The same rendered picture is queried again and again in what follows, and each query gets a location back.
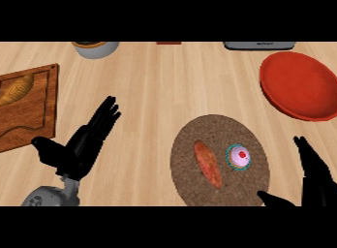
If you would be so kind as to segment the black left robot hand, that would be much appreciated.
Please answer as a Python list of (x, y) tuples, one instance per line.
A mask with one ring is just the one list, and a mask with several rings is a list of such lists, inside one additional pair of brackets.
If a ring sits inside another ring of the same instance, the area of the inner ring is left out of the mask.
[(57, 169), (59, 176), (80, 181), (90, 173), (119, 117), (116, 98), (109, 96), (88, 123), (75, 131), (66, 145), (44, 137), (35, 137), (31, 140), (38, 151), (40, 162)]

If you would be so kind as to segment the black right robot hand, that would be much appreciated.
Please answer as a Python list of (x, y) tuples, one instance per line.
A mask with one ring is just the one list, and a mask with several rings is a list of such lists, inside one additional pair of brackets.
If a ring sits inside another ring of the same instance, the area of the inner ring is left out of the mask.
[(337, 207), (337, 183), (305, 137), (295, 137), (305, 172), (302, 207)]

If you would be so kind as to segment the pink frosted cupcake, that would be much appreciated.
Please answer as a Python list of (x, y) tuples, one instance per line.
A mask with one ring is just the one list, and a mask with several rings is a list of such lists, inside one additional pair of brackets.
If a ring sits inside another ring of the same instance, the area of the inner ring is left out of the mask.
[(250, 152), (242, 144), (234, 143), (227, 147), (225, 162), (236, 171), (245, 171), (250, 167)]

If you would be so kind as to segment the round brown woven placemat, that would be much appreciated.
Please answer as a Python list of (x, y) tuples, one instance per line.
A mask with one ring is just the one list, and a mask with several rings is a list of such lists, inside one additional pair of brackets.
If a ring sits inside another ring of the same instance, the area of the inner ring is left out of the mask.
[[(221, 186), (208, 180), (194, 156), (200, 141), (215, 153)], [(242, 145), (250, 155), (250, 166), (236, 170), (230, 165), (231, 145)], [(209, 114), (181, 128), (169, 157), (177, 193), (189, 206), (261, 206), (258, 192), (268, 190), (270, 169), (262, 144), (248, 127), (233, 118)]]

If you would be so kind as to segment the red bowl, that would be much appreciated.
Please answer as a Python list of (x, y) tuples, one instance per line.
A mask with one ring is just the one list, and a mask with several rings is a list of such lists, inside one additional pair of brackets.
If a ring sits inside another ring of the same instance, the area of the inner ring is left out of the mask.
[(337, 117), (337, 77), (304, 53), (281, 51), (267, 57), (261, 88), (270, 104), (287, 116), (312, 122)]

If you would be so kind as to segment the brown wooden cutting board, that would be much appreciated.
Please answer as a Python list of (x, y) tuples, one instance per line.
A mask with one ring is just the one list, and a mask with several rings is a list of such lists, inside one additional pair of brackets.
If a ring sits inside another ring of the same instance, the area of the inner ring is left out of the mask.
[(26, 95), (0, 107), (0, 153), (31, 144), (35, 137), (56, 137), (59, 65), (50, 64), (0, 76), (0, 99), (7, 87), (34, 75)]

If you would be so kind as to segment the golden croissant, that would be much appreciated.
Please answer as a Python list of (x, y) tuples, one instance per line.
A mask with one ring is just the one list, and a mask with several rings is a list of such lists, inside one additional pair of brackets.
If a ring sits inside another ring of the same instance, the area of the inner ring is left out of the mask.
[(7, 106), (9, 104), (19, 101), (32, 89), (32, 85), (34, 74), (28, 74), (21, 77), (7, 87), (4, 95), (0, 98), (0, 107)]

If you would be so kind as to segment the orange-red sausage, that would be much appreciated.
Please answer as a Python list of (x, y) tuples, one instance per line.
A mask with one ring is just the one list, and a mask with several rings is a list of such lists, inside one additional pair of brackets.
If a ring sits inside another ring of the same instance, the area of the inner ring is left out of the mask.
[(221, 187), (221, 174), (217, 163), (217, 155), (209, 149), (206, 144), (200, 141), (194, 141), (194, 157), (200, 166), (203, 175), (206, 176), (212, 185)]

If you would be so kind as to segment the grey pot with plant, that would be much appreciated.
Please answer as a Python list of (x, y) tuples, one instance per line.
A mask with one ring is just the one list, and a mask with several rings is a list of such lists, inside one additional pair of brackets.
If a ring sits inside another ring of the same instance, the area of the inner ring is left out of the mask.
[(119, 47), (119, 42), (72, 42), (77, 53), (87, 59), (100, 59), (109, 56)]

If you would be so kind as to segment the grey appliance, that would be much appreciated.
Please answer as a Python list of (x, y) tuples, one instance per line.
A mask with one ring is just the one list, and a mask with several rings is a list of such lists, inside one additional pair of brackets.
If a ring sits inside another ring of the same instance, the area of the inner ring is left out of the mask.
[(225, 42), (224, 47), (233, 50), (287, 50), (295, 42)]

